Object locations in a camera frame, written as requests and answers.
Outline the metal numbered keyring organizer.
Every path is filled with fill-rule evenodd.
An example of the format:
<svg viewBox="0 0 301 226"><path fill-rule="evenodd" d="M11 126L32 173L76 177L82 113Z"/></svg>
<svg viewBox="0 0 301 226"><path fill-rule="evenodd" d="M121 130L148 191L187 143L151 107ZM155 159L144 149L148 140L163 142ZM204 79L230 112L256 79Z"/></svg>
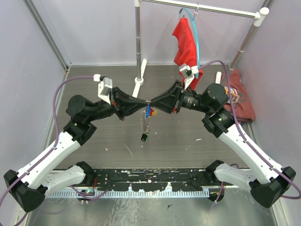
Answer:
<svg viewBox="0 0 301 226"><path fill-rule="evenodd" d="M145 109L142 110L142 114L141 114L141 125L142 125L143 134L148 135L150 117L157 115L158 110L150 105L151 103L150 100L147 100L146 103L147 106Z"/></svg>

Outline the blue tag key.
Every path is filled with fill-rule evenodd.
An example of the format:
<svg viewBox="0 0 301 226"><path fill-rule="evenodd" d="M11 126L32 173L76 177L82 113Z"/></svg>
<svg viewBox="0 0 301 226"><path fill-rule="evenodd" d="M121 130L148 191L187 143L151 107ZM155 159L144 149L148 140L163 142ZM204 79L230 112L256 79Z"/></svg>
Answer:
<svg viewBox="0 0 301 226"><path fill-rule="evenodd" d="M151 112L151 106L148 105L147 108L146 108L145 118L149 118L150 112Z"/></svg>

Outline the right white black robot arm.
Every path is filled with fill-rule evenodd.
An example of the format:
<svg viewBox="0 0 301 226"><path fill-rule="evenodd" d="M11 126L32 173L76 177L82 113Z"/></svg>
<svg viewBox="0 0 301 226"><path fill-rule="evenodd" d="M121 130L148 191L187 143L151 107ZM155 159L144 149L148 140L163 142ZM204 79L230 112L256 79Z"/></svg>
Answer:
<svg viewBox="0 0 301 226"><path fill-rule="evenodd" d="M198 94L175 81L150 105L166 113L178 113L181 108L205 113L202 122L207 131L228 145L250 169L244 171L216 160L206 168L207 182L213 186L220 182L238 186L250 192L261 206L270 208L289 189L296 172L292 167L282 167L259 148L224 108L228 100L220 84L212 83Z"/></svg>

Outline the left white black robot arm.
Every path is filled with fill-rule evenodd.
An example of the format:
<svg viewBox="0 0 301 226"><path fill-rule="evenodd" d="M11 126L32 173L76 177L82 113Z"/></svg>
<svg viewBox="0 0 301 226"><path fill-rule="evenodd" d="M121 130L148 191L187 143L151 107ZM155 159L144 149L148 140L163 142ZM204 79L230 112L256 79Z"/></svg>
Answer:
<svg viewBox="0 0 301 226"><path fill-rule="evenodd" d="M116 114L120 120L146 107L146 101L132 97L114 87L105 99L92 102L81 95L74 95L68 102L66 113L70 121L57 134L54 142L33 161L18 171L9 170L4 180L9 193L21 208L31 212L46 197L63 188L94 182L94 171L86 162L80 161L58 174L50 172L69 154L83 146L96 131L93 121Z"/></svg>

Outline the yellow key tag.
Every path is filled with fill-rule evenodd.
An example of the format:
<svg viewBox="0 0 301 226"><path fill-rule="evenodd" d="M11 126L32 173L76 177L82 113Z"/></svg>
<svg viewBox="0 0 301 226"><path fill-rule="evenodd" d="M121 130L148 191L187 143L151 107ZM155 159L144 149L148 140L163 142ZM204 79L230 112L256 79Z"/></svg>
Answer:
<svg viewBox="0 0 301 226"><path fill-rule="evenodd" d="M157 111L157 109L155 109L155 111L154 112L151 112L151 115L152 116L155 116L155 115L157 115L158 114L158 111Z"/></svg>

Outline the black key fob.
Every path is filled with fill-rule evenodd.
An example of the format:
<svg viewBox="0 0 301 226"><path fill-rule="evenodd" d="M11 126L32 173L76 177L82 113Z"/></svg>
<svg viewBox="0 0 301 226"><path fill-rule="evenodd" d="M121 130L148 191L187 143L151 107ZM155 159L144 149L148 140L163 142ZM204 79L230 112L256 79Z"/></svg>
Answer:
<svg viewBox="0 0 301 226"><path fill-rule="evenodd" d="M148 136L148 134L143 133L142 136L141 136L141 141L145 142L147 136Z"/></svg>

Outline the red shirt on hanger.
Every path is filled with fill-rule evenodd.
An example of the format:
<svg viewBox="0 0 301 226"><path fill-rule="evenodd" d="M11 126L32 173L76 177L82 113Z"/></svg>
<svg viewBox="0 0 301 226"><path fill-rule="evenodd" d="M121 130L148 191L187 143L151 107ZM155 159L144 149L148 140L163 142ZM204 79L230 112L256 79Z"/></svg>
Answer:
<svg viewBox="0 0 301 226"><path fill-rule="evenodd" d="M178 66L183 64L190 67L196 66L197 50L187 18L180 19L172 35L178 40L178 51L175 55L174 62Z"/></svg>

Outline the dark red printed shirt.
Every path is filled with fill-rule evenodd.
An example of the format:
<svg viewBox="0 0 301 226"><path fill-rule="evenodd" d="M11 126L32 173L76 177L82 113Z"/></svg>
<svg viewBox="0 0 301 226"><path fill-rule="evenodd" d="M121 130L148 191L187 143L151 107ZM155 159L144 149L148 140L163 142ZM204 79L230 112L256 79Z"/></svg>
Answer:
<svg viewBox="0 0 301 226"><path fill-rule="evenodd" d="M236 68L230 75L230 92L233 107L239 123L253 122L255 113L245 87L241 83L239 70Z"/></svg>

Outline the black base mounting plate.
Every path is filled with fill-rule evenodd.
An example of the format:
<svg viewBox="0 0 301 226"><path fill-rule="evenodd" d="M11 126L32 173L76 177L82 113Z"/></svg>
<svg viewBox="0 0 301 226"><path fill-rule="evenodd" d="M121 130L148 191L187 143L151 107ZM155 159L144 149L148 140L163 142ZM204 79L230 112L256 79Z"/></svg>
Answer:
<svg viewBox="0 0 301 226"><path fill-rule="evenodd" d="M173 192L202 191L205 186L225 190L225 185L211 177L204 169L95 169L92 181L76 186L95 186L97 190L145 192L164 191L171 186Z"/></svg>

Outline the teal clothes hanger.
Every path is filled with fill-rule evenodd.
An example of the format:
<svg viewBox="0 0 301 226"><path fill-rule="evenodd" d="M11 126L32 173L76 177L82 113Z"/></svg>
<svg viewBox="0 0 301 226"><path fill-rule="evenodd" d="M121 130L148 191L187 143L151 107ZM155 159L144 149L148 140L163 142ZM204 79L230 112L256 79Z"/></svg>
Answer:
<svg viewBox="0 0 301 226"><path fill-rule="evenodd" d="M198 9L196 9L194 14L192 14L188 8L181 8L179 10L180 15L182 14L183 10L188 15L188 17L190 19L191 26L192 26L192 36L193 36L194 44L195 44L195 47L196 47L197 68L199 68L200 67L200 49L199 49L198 31L197 31L197 27L196 27L196 23L195 23L195 17L198 14Z"/></svg>

